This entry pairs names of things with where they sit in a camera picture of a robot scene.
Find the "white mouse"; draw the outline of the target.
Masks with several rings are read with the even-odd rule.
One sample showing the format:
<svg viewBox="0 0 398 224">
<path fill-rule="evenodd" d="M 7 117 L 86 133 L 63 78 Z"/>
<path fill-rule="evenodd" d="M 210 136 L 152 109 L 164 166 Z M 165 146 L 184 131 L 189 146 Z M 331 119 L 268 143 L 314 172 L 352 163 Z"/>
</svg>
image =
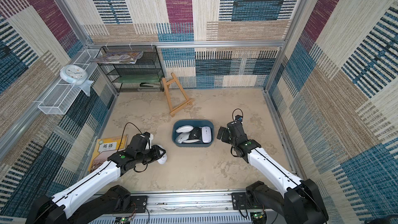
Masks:
<svg viewBox="0 0 398 224">
<path fill-rule="evenodd" d="M 212 141 L 211 128 L 210 127 L 202 127 L 201 131 L 202 131 L 202 134 L 201 134 L 202 142 L 204 144 L 211 143 L 211 141 Z"/>
<path fill-rule="evenodd" d="M 160 159 L 158 159 L 158 163 L 159 164 L 165 164 L 167 161 L 167 154 L 166 151 L 164 149 L 164 147 L 162 145 L 158 145 L 160 147 L 160 153 L 162 155 L 162 157 Z"/>
</svg>

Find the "silver grey mouse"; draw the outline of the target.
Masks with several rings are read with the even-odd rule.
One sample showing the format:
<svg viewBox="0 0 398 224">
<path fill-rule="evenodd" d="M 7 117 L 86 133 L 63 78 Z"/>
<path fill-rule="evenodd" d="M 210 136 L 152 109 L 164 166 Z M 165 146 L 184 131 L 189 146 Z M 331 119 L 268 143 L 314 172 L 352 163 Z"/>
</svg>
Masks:
<svg viewBox="0 0 398 224">
<path fill-rule="evenodd" d="M 183 142 L 189 139 L 190 133 L 180 133 L 179 136 L 175 139 L 176 144 L 182 144 Z"/>
</svg>

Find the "light grey mouse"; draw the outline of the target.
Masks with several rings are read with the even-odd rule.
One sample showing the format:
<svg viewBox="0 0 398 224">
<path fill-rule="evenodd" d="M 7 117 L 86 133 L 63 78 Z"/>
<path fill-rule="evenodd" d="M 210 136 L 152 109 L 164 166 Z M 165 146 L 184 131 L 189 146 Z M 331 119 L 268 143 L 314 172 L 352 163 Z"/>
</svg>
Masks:
<svg viewBox="0 0 398 224">
<path fill-rule="evenodd" d="M 189 133 L 194 129 L 191 125 L 184 125 L 176 129 L 176 133 Z"/>
</svg>

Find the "black mouse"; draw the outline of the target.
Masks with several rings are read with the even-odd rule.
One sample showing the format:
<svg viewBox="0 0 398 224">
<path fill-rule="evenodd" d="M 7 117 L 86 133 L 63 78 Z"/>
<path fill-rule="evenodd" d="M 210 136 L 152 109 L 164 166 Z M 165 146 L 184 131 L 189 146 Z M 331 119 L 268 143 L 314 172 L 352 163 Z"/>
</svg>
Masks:
<svg viewBox="0 0 398 224">
<path fill-rule="evenodd" d="M 202 128 L 194 127 L 193 130 L 190 132 L 189 140 L 200 140 L 202 136 Z"/>
</svg>

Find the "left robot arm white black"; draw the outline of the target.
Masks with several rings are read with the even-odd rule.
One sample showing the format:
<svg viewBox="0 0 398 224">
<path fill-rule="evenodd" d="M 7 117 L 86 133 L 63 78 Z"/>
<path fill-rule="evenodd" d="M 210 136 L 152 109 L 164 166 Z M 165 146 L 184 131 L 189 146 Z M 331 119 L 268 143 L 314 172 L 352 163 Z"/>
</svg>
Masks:
<svg viewBox="0 0 398 224">
<path fill-rule="evenodd" d="M 131 207 L 131 194 L 115 186 L 102 197 L 92 200 L 100 189 L 116 181 L 137 164 L 166 159 L 166 150 L 151 142 L 153 135 L 145 132 L 133 136 L 124 150 L 107 158 L 95 171 L 52 197 L 34 201 L 28 213 L 28 224 L 87 224 L 107 211 L 124 212 Z"/>
</svg>

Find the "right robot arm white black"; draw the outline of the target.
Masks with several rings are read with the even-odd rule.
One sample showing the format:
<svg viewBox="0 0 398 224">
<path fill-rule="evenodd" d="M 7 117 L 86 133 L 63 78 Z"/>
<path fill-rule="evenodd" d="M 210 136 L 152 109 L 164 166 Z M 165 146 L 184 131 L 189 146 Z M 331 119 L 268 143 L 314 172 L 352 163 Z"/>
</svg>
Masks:
<svg viewBox="0 0 398 224">
<path fill-rule="evenodd" d="M 239 158 L 258 169 L 275 186 L 271 189 L 257 181 L 246 188 L 251 206 L 270 208 L 284 217 L 288 224 L 325 224 L 329 216 L 318 185 L 303 180 L 276 162 L 261 145 L 250 140 L 239 120 L 221 127 L 217 139 L 230 144 Z"/>
</svg>

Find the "teal storage box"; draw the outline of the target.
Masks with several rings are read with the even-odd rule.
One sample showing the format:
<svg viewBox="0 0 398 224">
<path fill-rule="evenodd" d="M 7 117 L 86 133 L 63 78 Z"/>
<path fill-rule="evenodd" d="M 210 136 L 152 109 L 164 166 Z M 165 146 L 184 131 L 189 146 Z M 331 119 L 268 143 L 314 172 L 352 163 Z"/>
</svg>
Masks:
<svg viewBox="0 0 398 224">
<path fill-rule="evenodd" d="M 203 138 L 200 137 L 199 141 L 196 142 L 191 142 L 191 143 L 178 143 L 177 142 L 177 137 L 179 136 L 180 133 L 177 132 L 178 128 L 181 128 L 183 126 L 186 125 L 191 125 L 194 128 L 198 127 L 198 128 L 202 128 L 202 127 L 209 127 L 210 129 L 210 138 L 209 138 L 209 142 L 203 142 Z M 183 119 L 183 120 L 178 120 L 177 122 L 174 123 L 173 126 L 173 131 L 172 131 L 172 141 L 175 145 L 177 145 L 178 147 L 201 147 L 201 148 L 205 148 L 205 147 L 209 147 L 215 140 L 215 129 L 214 129 L 214 125 L 211 121 L 209 120 L 204 120 L 204 119 Z"/>
</svg>

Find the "yellow English textbook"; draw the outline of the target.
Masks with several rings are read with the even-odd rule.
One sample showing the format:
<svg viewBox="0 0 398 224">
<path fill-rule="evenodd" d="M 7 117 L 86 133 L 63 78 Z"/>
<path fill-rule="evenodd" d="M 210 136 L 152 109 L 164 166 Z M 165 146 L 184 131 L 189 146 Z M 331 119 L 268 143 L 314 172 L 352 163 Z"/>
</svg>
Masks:
<svg viewBox="0 0 398 224">
<path fill-rule="evenodd" d="M 98 139 L 94 147 L 88 172 L 91 173 L 99 168 L 113 153 L 124 150 L 126 148 L 126 141 L 127 134 L 124 136 Z"/>
</svg>

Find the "wooden easel stand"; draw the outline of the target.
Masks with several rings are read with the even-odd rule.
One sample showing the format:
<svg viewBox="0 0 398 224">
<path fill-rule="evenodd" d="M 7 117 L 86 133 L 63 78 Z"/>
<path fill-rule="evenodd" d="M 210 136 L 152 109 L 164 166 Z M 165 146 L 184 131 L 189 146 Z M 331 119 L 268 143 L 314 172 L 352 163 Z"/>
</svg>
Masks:
<svg viewBox="0 0 398 224">
<path fill-rule="evenodd" d="M 194 99 L 188 96 L 175 73 L 171 72 L 170 79 L 162 78 L 162 85 L 171 117 L 193 105 Z"/>
</svg>

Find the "black stapler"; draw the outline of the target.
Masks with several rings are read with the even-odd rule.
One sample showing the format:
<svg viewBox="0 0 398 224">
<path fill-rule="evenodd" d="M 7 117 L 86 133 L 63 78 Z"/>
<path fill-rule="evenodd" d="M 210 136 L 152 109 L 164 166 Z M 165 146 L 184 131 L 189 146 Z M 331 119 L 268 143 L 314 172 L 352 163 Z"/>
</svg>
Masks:
<svg viewBox="0 0 398 224">
<path fill-rule="evenodd" d="M 141 88 L 160 88 L 160 85 L 150 83 L 140 83 Z"/>
</svg>

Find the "green folder on shelf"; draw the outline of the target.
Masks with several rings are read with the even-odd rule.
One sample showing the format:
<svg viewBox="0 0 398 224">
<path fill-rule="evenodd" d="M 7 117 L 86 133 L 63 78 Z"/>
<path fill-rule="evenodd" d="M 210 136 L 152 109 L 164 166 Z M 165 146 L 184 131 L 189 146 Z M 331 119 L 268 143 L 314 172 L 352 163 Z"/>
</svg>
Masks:
<svg viewBox="0 0 398 224">
<path fill-rule="evenodd" d="M 158 75 L 123 75 L 120 76 L 116 82 L 117 83 L 158 83 L 160 78 Z"/>
</svg>

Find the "magazine on rack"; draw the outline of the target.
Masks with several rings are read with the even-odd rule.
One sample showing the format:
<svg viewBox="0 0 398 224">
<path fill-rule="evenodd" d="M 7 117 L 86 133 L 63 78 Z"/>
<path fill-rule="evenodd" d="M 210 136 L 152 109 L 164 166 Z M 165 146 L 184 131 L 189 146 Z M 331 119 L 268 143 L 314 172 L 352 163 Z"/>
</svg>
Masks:
<svg viewBox="0 0 398 224">
<path fill-rule="evenodd" d="M 135 64 L 143 55 L 143 52 L 111 52 L 97 56 L 90 62 L 99 64 Z"/>
</svg>

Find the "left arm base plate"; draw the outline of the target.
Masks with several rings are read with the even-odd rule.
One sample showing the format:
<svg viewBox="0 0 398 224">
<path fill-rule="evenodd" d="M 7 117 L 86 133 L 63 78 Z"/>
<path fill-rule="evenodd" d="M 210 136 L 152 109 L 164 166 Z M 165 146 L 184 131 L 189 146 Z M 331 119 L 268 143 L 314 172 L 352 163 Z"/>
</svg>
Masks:
<svg viewBox="0 0 398 224">
<path fill-rule="evenodd" d="M 129 200 L 129 204 L 124 213 L 142 214 L 146 212 L 148 196 L 130 196 Z"/>
</svg>

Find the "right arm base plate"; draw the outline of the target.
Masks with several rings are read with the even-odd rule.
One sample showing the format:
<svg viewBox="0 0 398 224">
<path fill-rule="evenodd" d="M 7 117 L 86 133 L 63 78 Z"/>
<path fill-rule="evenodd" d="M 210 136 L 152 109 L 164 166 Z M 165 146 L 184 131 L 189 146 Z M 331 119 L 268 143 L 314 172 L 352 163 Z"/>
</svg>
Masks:
<svg viewBox="0 0 398 224">
<path fill-rule="evenodd" d="M 231 198 L 234 210 L 261 209 L 261 207 L 250 203 L 244 192 L 231 193 Z"/>
</svg>

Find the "white wall clock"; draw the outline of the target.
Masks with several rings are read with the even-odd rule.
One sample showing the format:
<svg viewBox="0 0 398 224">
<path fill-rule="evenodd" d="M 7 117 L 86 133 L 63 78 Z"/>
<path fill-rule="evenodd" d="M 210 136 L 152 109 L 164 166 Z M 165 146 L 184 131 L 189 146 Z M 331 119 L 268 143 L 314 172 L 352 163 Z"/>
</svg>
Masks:
<svg viewBox="0 0 398 224">
<path fill-rule="evenodd" d="M 60 70 L 60 77 L 72 85 L 82 85 L 87 80 L 88 74 L 83 68 L 69 64 Z"/>
</svg>

